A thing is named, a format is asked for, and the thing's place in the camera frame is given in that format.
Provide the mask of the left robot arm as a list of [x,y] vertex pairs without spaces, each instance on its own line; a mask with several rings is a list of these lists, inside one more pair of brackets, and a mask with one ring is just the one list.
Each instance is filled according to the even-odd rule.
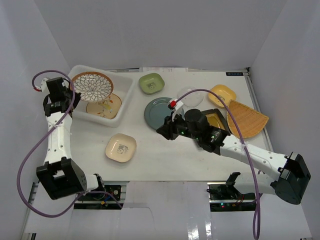
[[48,93],[43,100],[43,108],[52,133],[48,136],[44,163],[36,168],[39,181],[52,200],[83,192],[88,192],[96,200],[103,198],[106,187],[102,178],[97,173],[85,174],[71,154],[73,110],[80,101],[80,94],[75,94],[74,104],[67,112],[73,92],[62,77],[44,78],[40,87]]

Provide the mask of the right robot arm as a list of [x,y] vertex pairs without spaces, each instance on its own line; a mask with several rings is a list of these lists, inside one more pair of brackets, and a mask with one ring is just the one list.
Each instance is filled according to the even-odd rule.
[[243,194],[259,191],[276,195],[283,201],[299,205],[311,180],[311,173],[302,155],[271,152],[241,140],[228,131],[211,126],[198,109],[184,116],[172,112],[157,130],[167,140],[183,136],[196,141],[203,150],[245,163],[262,174],[254,176],[232,173],[225,183],[226,195],[236,200]]

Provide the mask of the beige bird pattern plate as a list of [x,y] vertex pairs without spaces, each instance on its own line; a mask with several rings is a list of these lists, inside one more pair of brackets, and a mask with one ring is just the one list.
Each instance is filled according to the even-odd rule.
[[122,100],[119,96],[112,93],[108,98],[99,102],[89,102],[86,106],[86,112],[91,115],[105,119],[114,119],[122,106]]

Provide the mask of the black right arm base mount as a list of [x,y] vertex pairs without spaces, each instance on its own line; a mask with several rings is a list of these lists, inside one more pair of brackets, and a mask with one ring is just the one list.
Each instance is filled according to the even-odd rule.
[[210,211],[213,212],[248,212],[256,210],[254,192],[240,193],[235,188],[239,172],[233,172],[226,181],[207,183]]

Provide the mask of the flower pattern round bowl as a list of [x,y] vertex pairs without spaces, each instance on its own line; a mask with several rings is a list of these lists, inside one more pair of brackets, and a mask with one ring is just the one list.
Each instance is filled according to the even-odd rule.
[[89,103],[106,100],[114,91],[112,80],[96,71],[81,72],[72,78],[74,90],[80,99]]

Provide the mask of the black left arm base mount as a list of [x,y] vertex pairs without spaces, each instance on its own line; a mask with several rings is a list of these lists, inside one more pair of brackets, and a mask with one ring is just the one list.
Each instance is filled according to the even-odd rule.
[[75,210],[121,210],[126,198],[126,186],[105,184],[106,193],[81,196],[74,204]]

